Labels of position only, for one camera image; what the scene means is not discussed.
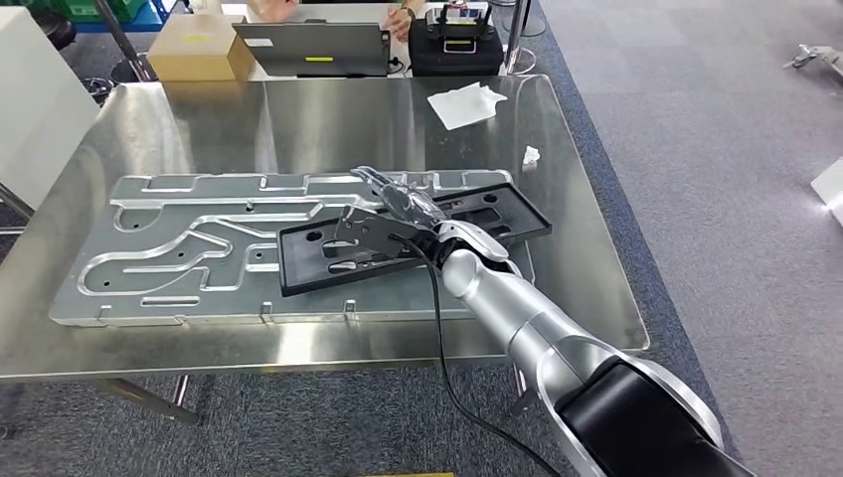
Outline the person's left hand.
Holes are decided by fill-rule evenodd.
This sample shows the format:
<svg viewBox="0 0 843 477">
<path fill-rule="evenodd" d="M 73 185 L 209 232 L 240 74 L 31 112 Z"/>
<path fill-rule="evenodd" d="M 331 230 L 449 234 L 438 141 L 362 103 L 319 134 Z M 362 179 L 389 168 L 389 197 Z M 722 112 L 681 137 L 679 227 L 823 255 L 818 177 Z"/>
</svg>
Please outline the person's left hand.
<svg viewBox="0 0 843 477">
<path fill-rule="evenodd" d="M 415 19 L 416 14 L 409 7 L 390 8 L 383 29 L 389 31 L 394 39 L 406 43 Z"/>
</svg>

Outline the person's right hand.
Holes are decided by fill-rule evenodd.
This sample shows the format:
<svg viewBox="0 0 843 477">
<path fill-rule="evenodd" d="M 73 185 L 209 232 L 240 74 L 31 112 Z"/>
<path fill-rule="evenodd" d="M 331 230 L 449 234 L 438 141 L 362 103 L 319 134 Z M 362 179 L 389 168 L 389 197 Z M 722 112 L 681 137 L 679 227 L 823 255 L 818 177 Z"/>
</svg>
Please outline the person's right hand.
<svg viewBox="0 0 843 477">
<path fill-rule="evenodd" d="M 295 11 L 297 0 L 247 0 L 248 7 L 262 21 L 280 23 Z"/>
</svg>

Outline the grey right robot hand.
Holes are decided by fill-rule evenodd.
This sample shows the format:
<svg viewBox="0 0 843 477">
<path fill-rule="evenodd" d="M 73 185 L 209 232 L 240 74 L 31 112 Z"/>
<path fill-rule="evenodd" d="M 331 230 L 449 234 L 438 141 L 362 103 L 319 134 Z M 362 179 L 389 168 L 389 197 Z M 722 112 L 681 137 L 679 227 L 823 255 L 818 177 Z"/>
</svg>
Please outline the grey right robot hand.
<svg viewBox="0 0 843 477">
<path fill-rule="evenodd" d="M 424 191 L 394 180 L 370 166 L 352 168 L 350 173 L 368 184 L 389 212 L 401 221 L 434 230 L 447 220 L 444 211 Z"/>
</svg>

